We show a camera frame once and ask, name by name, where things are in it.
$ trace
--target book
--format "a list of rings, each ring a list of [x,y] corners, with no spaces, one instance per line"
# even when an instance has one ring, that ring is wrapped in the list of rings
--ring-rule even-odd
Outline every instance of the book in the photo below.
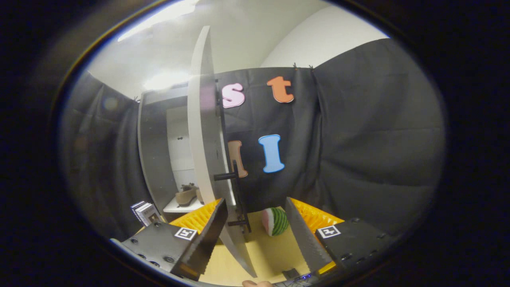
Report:
[[[137,214],[137,216],[140,218],[140,221],[143,223],[143,225],[145,226],[148,226],[150,224],[149,221],[147,221],[143,215],[142,215],[142,210],[146,209],[148,206],[150,205],[150,203],[146,202],[144,203],[142,206],[138,207],[135,212]]]
[[[131,211],[133,212],[133,214],[136,216],[136,218],[137,218],[140,222],[142,222],[142,219],[141,219],[141,218],[138,216],[138,214],[136,213],[136,209],[137,209],[138,207],[140,207],[140,206],[144,205],[144,204],[145,204],[145,201],[143,201],[143,200],[142,200],[142,201],[140,201],[140,202],[138,202],[138,203],[135,203],[135,204],[131,205]]]
[[[137,209],[138,216],[141,217],[145,226],[149,226],[151,223],[159,221],[160,215],[156,207],[152,204],[144,204]]]

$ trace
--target wooden floor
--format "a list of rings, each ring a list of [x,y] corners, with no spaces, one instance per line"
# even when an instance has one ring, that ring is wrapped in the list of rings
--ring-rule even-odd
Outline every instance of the wooden floor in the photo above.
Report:
[[[211,284],[241,286],[244,280],[271,283],[285,281],[282,271],[295,268],[300,275],[310,272],[289,228],[281,235],[267,235],[261,221],[261,212],[248,214],[251,233],[246,234],[246,247],[258,277],[253,278],[237,263],[221,243],[211,255],[206,272],[200,276],[202,282]]]

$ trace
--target human hand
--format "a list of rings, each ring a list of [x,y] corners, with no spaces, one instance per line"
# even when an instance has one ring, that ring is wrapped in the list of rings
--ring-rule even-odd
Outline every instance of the human hand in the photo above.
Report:
[[[251,280],[245,280],[243,281],[243,287],[274,287],[274,286],[268,281],[262,281],[257,284]]]

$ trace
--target yellow foam pad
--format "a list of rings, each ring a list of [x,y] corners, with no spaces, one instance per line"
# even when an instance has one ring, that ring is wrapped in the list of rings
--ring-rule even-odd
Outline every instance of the yellow foam pad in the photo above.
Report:
[[[293,198],[291,198],[290,200],[292,201],[292,203],[294,203],[294,206],[296,206],[297,211],[301,214],[301,216],[304,219],[304,222],[307,224],[308,228],[310,229],[314,236],[315,231],[319,228],[324,228],[345,221],[327,212],[324,212],[317,207],[313,207],[310,204],[306,204],[302,201],[295,200]],[[321,268],[319,270],[319,274],[323,274],[331,270],[335,266],[336,266],[335,262],[332,261],[323,268]]]
[[[221,198],[210,202],[197,210],[189,212],[170,222],[170,224],[174,226],[195,229],[198,230],[198,234],[200,234],[211,218],[211,215],[213,214],[214,209],[216,209],[216,205],[218,205],[220,200]]]

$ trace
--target letter s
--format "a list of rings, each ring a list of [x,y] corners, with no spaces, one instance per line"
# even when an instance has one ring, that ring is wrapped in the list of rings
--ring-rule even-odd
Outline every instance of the letter s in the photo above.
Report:
[[[233,108],[238,107],[244,103],[244,94],[241,93],[243,86],[239,83],[226,85],[221,89],[221,96],[223,97],[223,107]]]

